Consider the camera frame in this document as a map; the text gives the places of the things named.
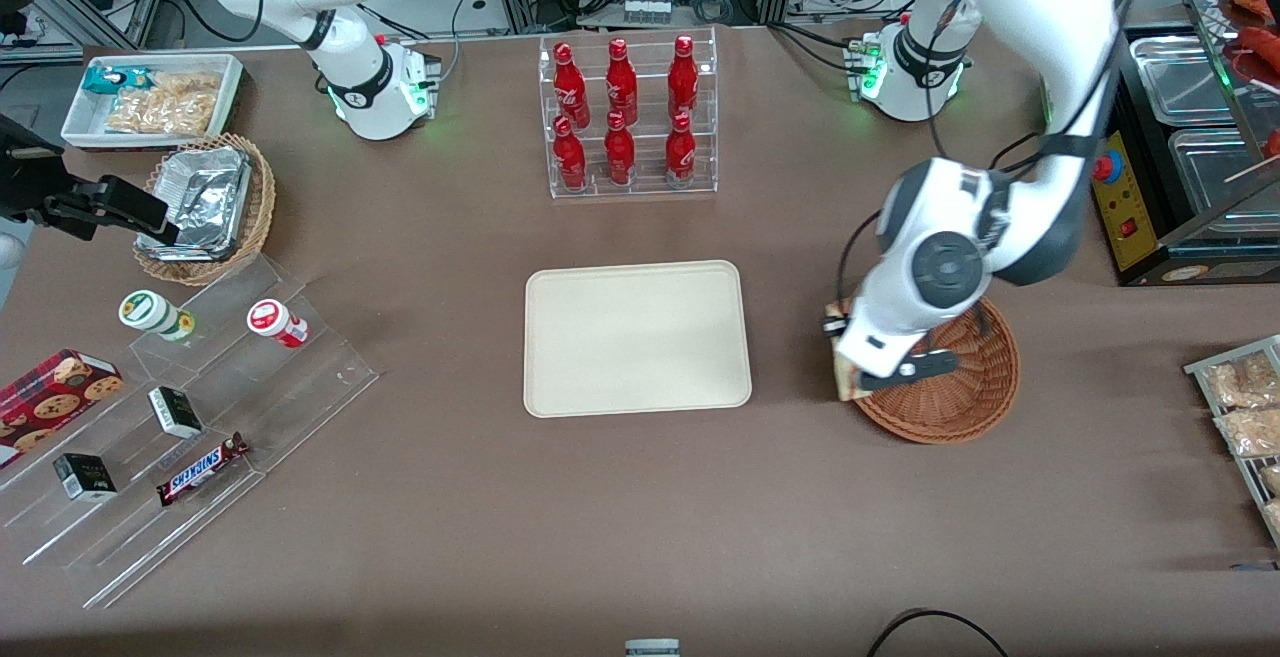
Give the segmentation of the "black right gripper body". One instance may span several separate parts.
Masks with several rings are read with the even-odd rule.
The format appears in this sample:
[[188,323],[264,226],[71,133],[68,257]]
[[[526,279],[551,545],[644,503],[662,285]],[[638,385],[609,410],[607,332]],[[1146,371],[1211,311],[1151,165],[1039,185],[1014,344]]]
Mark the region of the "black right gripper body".
[[91,241],[105,223],[92,182],[68,172],[61,150],[9,117],[1,118],[1,214]]

